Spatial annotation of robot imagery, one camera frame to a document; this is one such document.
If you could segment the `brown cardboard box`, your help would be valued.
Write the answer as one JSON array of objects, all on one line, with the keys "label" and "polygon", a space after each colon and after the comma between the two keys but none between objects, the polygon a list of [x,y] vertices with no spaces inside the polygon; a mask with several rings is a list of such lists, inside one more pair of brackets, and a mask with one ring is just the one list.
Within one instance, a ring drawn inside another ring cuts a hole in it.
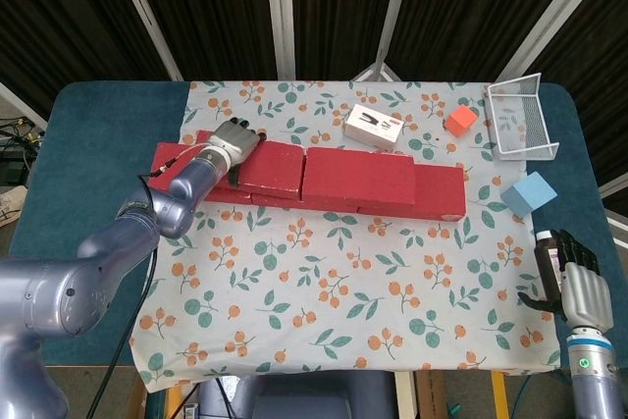
[{"label": "brown cardboard box", "polygon": [[418,419],[447,419],[445,377],[442,371],[420,370],[415,373]]}]

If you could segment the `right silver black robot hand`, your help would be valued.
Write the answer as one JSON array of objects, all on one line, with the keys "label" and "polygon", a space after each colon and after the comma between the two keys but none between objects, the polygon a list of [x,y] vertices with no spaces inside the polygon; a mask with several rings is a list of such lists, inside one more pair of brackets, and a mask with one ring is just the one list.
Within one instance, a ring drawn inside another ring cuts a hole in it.
[{"label": "right silver black robot hand", "polygon": [[558,314],[571,329],[589,327],[605,333],[613,327],[610,291],[595,253],[566,230],[549,230],[558,246],[561,295],[558,301],[535,299],[524,291],[519,300],[531,309]]}]

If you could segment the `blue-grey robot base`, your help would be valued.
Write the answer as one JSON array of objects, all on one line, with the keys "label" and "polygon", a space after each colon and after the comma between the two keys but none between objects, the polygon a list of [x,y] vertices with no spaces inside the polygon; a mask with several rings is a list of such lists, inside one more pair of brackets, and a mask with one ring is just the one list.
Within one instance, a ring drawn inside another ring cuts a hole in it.
[{"label": "blue-grey robot base", "polygon": [[199,419],[397,419],[384,371],[223,377],[199,387]]}]

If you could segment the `light blue cube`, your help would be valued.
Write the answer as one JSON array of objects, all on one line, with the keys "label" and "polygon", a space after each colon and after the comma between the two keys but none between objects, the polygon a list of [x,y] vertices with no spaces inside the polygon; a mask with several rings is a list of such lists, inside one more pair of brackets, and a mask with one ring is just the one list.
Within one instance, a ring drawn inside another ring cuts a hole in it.
[{"label": "light blue cube", "polygon": [[512,213],[523,218],[557,197],[556,191],[538,173],[533,172],[500,195]]}]

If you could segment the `orange cube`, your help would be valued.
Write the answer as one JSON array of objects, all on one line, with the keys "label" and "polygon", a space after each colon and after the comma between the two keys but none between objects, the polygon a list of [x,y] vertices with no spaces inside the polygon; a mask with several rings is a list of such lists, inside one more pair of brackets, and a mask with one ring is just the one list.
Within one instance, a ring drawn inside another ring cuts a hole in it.
[{"label": "orange cube", "polygon": [[445,120],[445,129],[455,137],[462,137],[474,125],[478,115],[468,106],[459,105]]}]

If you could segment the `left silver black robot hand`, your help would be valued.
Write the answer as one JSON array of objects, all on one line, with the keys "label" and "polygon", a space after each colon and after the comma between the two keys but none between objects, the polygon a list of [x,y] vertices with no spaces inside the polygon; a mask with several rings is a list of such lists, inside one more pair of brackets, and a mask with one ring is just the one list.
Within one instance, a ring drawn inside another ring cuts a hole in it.
[{"label": "left silver black robot hand", "polygon": [[239,168],[254,149],[266,140],[266,133],[248,127],[247,120],[232,118],[212,133],[207,144],[207,158],[218,176],[228,177],[231,186],[238,186]]}]

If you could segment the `red brick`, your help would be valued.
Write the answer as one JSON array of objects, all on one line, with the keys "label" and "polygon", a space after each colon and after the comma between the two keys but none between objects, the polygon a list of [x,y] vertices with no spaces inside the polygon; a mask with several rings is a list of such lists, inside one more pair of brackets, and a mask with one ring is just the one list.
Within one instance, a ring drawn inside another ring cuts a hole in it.
[{"label": "red brick", "polygon": [[414,161],[405,155],[312,147],[306,153],[301,196],[317,203],[411,206]]},{"label": "red brick", "polygon": [[252,194],[251,201],[257,206],[269,206],[287,209],[314,210],[321,212],[357,213],[358,206],[335,202],[306,202],[302,200],[286,199],[270,195]]},{"label": "red brick", "polygon": [[304,163],[301,146],[266,140],[257,145],[238,171],[222,178],[205,199],[245,204],[257,196],[298,200]]},{"label": "red brick", "polygon": [[[153,156],[148,185],[151,188],[167,192],[171,180],[191,162],[201,148],[201,145],[159,142]],[[227,178],[223,177],[205,196],[205,200],[221,203],[251,204],[252,196],[249,192],[230,187]]]},{"label": "red brick", "polygon": [[457,167],[414,165],[415,202],[398,208],[359,207],[363,215],[457,222],[466,215],[463,171]]}]

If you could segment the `yellow table leg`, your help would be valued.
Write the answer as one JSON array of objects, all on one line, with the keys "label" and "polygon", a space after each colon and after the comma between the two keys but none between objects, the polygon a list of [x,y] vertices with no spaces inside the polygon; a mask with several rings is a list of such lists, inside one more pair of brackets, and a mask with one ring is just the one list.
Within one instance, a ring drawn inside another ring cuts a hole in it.
[{"label": "yellow table leg", "polygon": [[183,409],[183,387],[175,386],[167,389],[164,419],[180,419]]},{"label": "yellow table leg", "polygon": [[505,377],[501,372],[492,371],[491,380],[496,418],[510,419],[505,387]]}]

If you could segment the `white stapler box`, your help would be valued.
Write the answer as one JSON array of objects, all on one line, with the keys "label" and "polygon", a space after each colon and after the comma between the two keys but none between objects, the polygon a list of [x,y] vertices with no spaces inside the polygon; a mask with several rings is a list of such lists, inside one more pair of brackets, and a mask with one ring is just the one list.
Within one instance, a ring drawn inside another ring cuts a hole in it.
[{"label": "white stapler box", "polygon": [[403,124],[401,119],[355,104],[344,122],[343,133],[362,144],[392,152]]}]

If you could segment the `floral tablecloth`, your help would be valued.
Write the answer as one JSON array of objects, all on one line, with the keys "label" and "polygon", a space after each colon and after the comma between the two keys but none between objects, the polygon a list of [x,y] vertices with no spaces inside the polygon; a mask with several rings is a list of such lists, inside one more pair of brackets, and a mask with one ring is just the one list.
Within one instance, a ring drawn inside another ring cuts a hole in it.
[{"label": "floral tablecloth", "polygon": [[484,114],[479,82],[195,81],[180,141],[231,117],[272,140],[353,148],[342,128],[361,103],[398,117],[400,153],[463,173],[453,223],[205,202],[186,235],[164,239],[131,335],[134,365],[159,391],[212,376],[319,370],[485,369],[560,364],[530,218],[501,193],[526,174],[499,161],[481,117],[461,138],[459,105]]}]

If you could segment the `white metal frame post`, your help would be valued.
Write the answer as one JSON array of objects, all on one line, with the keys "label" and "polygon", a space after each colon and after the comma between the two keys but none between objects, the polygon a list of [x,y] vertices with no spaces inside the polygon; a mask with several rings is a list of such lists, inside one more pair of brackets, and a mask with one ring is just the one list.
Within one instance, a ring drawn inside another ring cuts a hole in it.
[{"label": "white metal frame post", "polygon": [[402,0],[389,0],[374,62],[352,81],[399,82],[401,78],[386,64]]},{"label": "white metal frame post", "polygon": [[278,79],[296,79],[293,0],[269,0]]},{"label": "white metal frame post", "polygon": [[148,0],[131,0],[139,18],[171,80],[183,81],[183,74],[172,54]]},{"label": "white metal frame post", "polygon": [[523,77],[583,1],[551,0],[497,76],[497,82]]}]

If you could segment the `brown bottle with white cap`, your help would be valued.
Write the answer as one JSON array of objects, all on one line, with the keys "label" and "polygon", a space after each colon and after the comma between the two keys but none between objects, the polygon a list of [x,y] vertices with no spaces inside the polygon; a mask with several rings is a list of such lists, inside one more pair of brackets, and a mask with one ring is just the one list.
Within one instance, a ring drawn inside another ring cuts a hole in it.
[{"label": "brown bottle with white cap", "polygon": [[536,233],[534,253],[546,298],[558,301],[561,295],[560,263],[557,242],[550,231]]}]

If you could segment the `blue padded table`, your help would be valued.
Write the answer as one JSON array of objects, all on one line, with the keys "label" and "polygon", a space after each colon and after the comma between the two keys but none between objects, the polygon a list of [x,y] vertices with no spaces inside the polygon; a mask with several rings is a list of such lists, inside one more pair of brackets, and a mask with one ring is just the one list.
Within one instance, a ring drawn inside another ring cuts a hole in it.
[{"label": "blue padded table", "polygon": [[[66,258],[110,223],[139,186],[160,141],[179,136],[188,86],[174,81],[81,81],[58,94],[31,174],[24,213],[9,253]],[[560,150],[533,169],[558,198],[533,215],[538,230],[563,228],[592,249],[607,278],[614,326],[608,336],[620,368],[628,369],[628,282],[599,197],[574,101],[545,82],[540,98]]]}]

